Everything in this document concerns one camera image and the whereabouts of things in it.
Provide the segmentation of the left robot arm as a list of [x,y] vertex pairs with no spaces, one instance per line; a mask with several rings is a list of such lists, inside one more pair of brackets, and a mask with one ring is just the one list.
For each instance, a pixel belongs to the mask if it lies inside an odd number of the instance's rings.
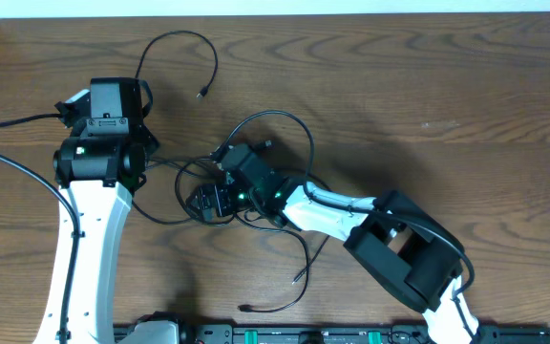
[[53,155],[59,229],[38,343],[111,343],[116,266],[135,192],[159,143],[144,124],[147,83],[101,77],[56,104],[70,129]]

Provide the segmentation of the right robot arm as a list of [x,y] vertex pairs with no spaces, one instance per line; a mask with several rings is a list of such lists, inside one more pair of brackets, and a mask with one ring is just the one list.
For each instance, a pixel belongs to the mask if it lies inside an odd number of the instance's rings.
[[219,174],[184,201],[200,221],[255,211],[273,228],[324,233],[422,314],[432,342],[478,342],[479,323],[463,297],[475,278],[464,247],[404,194],[337,194],[311,182],[309,172],[269,166],[247,144],[230,145],[212,159]]

